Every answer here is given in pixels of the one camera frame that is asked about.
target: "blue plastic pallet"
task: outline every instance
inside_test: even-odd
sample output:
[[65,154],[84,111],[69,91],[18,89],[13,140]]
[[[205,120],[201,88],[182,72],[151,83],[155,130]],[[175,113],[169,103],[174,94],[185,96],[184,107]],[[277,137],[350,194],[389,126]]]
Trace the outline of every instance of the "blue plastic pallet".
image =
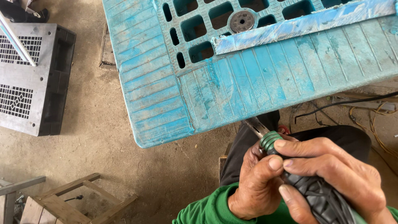
[[[233,33],[229,22],[214,29],[211,21],[228,10],[233,10],[230,17],[249,10],[256,28],[282,22],[295,11],[309,14],[341,2],[263,0],[262,6],[253,7],[258,12],[245,8],[249,3],[197,0],[195,8],[195,0],[103,0],[127,111],[140,147],[398,73],[396,16],[204,59],[211,54],[203,50],[213,48],[212,37]],[[195,28],[201,23],[205,34]]]

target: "dirt floor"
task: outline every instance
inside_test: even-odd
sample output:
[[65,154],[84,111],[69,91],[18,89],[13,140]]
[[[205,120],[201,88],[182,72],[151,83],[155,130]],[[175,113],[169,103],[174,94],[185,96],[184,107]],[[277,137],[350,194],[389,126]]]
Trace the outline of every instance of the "dirt floor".
[[[211,194],[218,187],[218,157],[233,141],[240,123],[141,149],[133,138],[118,74],[98,68],[105,22],[102,2],[40,0],[34,5],[35,9],[43,7],[51,13],[50,23],[58,23],[77,33],[61,135],[33,137],[0,127],[0,177],[18,182],[46,175],[45,183],[21,192],[37,195],[98,172],[101,179],[95,183],[117,198],[124,200],[132,194],[139,197],[126,210],[121,223],[170,223],[189,203]],[[323,106],[330,101],[322,98],[315,103]],[[334,106],[324,111],[338,123],[354,126],[348,117],[349,108]],[[306,102],[295,113],[312,110],[312,104]],[[280,123],[289,126],[291,114],[292,108],[282,109]],[[367,127],[374,116],[367,109],[357,109],[354,114]],[[323,114],[317,113],[317,116],[324,124],[333,125]],[[398,134],[397,119],[398,113],[378,115],[376,121],[380,138],[392,148],[398,145],[398,138],[394,138]],[[293,132],[318,127],[314,115],[299,118],[296,125],[291,124]],[[381,155],[388,157],[374,138],[373,141]],[[389,159],[392,168],[398,170],[396,160]],[[398,208],[398,177],[374,151],[371,151],[369,163],[382,175],[388,205]],[[69,203],[88,211],[89,217],[111,207],[109,202],[85,187],[61,198],[80,194],[84,195],[83,200]]]

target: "round metal insert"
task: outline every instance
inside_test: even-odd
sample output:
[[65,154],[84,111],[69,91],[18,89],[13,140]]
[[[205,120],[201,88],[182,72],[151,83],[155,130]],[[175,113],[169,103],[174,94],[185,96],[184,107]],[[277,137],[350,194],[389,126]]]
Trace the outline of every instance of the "round metal insert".
[[250,30],[254,26],[254,16],[247,10],[240,11],[232,16],[230,24],[235,33]]

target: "yellow wire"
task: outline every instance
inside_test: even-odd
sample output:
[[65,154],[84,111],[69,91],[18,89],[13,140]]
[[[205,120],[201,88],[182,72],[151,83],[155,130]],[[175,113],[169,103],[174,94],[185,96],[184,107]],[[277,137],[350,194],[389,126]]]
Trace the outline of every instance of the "yellow wire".
[[395,114],[396,112],[398,112],[398,110],[394,110],[394,111],[391,111],[391,112],[389,111],[389,112],[387,112],[386,114],[385,114],[385,113],[382,113],[382,112],[379,112],[379,110],[381,109],[381,107],[382,107],[385,103],[386,103],[386,102],[384,102],[383,104],[381,104],[376,110],[375,110],[375,109],[372,109],[374,112],[376,112],[376,114],[375,114],[375,116],[374,116],[374,118],[373,118],[373,121],[371,122],[371,130],[369,130],[369,129],[366,128],[365,126],[361,125],[361,124],[358,123],[356,120],[352,119],[352,111],[354,110],[354,108],[356,108],[356,106],[353,106],[353,107],[350,109],[349,115],[350,115],[351,120],[353,120],[357,125],[359,125],[360,127],[362,127],[362,128],[364,128],[364,129],[370,131],[370,132],[375,136],[375,138],[376,138],[376,140],[377,140],[377,143],[380,145],[380,147],[381,147],[385,152],[387,152],[388,154],[390,154],[390,155],[392,155],[392,156],[394,156],[395,158],[398,159],[398,152],[395,151],[395,150],[393,150],[392,148],[386,146],[386,144],[384,144],[384,143],[380,140],[380,138],[378,137],[378,135],[377,135],[377,133],[376,133],[376,129],[375,129],[375,120],[376,120],[376,115],[377,115],[377,114],[381,114],[381,115],[391,115],[391,114]]

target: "hand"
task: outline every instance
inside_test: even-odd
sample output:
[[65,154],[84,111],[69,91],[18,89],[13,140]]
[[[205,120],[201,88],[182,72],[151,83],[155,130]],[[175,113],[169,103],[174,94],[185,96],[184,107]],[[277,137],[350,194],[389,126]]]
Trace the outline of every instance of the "hand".
[[283,184],[280,178],[283,160],[278,155],[264,157],[259,148],[258,141],[246,152],[240,169],[239,187],[228,197],[230,211],[244,220],[272,214],[281,202],[278,188]]
[[[314,138],[303,142],[277,140],[274,147],[285,156],[307,157],[287,159],[283,167],[292,174],[323,177],[345,196],[368,224],[396,223],[386,208],[379,172],[352,157],[330,139]],[[279,191],[297,223],[318,223],[307,201],[294,187],[281,185]]]

